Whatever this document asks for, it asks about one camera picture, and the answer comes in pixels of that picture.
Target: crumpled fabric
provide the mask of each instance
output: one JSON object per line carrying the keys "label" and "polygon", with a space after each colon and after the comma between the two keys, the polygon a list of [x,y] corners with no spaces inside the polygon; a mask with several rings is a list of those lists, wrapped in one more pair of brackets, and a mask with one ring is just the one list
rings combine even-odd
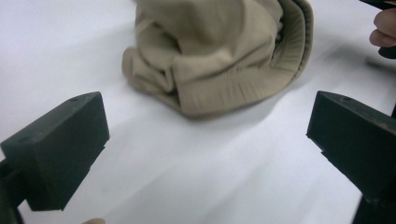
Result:
{"label": "crumpled fabric", "polygon": [[122,70],[136,89],[191,118],[283,90],[307,63],[305,0],[136,0],[136,47]]}

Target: white table surface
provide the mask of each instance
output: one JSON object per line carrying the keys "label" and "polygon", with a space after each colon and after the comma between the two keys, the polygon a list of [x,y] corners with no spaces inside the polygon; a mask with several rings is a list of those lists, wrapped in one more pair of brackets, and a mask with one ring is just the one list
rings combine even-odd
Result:
{"label": "white table surface", "polygon": [[315,38],[303,75],[260,104],[185,119],[131,88],[129,0],[0,1],[0,141],[63,101],[104,97],[110,140],[63,212],[19,209],[27,224],[92,217],[131,224],[347,224],[361,193],[306,136],[317,91],[390,114],[394,61],[378,69],[368,37],[377,9],[312,0]]}

